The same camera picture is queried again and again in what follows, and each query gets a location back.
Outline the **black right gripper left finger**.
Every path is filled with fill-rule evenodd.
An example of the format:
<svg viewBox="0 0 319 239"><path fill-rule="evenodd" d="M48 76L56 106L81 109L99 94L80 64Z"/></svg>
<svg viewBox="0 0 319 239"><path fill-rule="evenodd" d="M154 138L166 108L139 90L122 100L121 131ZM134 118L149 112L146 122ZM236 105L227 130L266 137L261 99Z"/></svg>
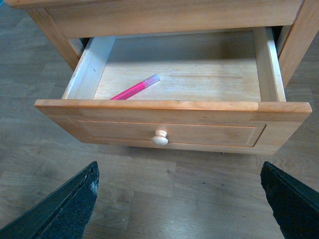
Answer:
<svg viewBox="0 0 319 239"><path fill-rule="evenodd" d="M2 239L80 239L94 210L99 168L93 161L0 231Z"/></svg>

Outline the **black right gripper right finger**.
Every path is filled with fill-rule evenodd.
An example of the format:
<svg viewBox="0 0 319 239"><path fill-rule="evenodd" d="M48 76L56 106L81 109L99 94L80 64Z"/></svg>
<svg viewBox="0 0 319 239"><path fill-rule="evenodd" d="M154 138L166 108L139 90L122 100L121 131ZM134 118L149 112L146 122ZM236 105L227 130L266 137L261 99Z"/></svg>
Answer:
<svg viewBox="0 0 319 239"><path fill-rule="evenodd" d="M319 237L319 193L265 161L261 185L286 239Z"/></svg>

